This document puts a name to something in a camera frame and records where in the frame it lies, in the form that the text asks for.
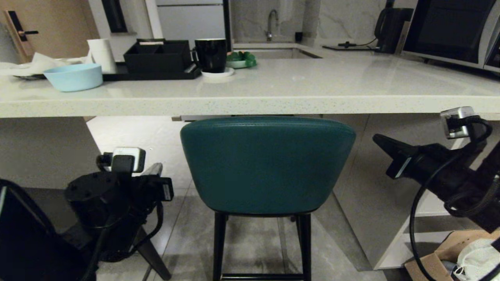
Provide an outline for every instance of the microwave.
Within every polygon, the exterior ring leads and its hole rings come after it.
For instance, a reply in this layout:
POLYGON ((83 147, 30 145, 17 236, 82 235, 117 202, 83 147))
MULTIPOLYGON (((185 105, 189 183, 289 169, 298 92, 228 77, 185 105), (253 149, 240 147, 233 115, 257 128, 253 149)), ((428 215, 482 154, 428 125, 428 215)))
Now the microwave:
POLYGON ((500 73, 500 0, 418 0, 403 52, 500 73))

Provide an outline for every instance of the faucet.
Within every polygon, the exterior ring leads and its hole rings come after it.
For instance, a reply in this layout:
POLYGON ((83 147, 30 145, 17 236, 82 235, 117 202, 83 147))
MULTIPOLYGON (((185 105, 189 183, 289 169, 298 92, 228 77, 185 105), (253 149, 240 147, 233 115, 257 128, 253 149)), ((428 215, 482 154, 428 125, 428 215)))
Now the faucet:
POLYGON ((273 33, 271 32, 271 19, 273 18, 273 13, 274 17, 276 18, 276 27, 278 27, 278 11, 272 9, 271 12, 269 12, 269 17, 267 18, 267 31, 265 32, 268 42, 271 42, 271 40, 273 40, 273 33))

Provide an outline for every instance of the black mug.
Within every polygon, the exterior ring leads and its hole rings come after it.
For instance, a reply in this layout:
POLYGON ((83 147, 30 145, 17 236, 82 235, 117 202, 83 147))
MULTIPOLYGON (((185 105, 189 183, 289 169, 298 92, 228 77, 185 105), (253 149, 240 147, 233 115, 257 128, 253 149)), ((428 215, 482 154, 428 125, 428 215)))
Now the black mug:
POLYGON ((226 39, 196 39, 194 45, 192 58, 203 72, 223 73, 226 70, 226 39))

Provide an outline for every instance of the light blue bowl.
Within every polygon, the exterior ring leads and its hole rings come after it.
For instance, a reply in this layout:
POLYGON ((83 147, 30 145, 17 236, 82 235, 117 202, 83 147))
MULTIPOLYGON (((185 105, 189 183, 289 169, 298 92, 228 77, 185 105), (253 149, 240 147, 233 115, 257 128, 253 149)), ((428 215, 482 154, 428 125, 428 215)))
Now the light blue bowl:
POLYGON ((45 70, 43 75, 61 92, 92 89, 103 83, 103 70, 96 63, 60 66, 45 70))

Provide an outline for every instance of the tile floor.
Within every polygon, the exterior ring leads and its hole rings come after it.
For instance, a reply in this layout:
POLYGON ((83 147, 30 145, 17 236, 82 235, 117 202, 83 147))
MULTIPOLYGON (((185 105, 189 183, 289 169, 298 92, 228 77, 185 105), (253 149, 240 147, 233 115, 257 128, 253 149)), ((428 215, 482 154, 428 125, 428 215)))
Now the tile floor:
MULTIPOLYGON (((169 116, 103 116, 87 125, 102 152, 117 146, 146 150, 146 167, 160 162, 172 178, 175 198, 164 204, 161 231, 152 239, 173 281, 212 278, 213 212, 194 187, 179 137, 185 122, 169 116)), ((156 225, 154 212, 145 226, 156 225)), ((407 280, 402 270, 371 267, 333 195, 312 214, 313 280, 407 280)), ((160 281, 136 254, 117 263, 100 263, 98 281, 160 281)), ((299 273, 302 270, 295 224, 289 218, 229 218, 224 248, 225 273, 299 273)))

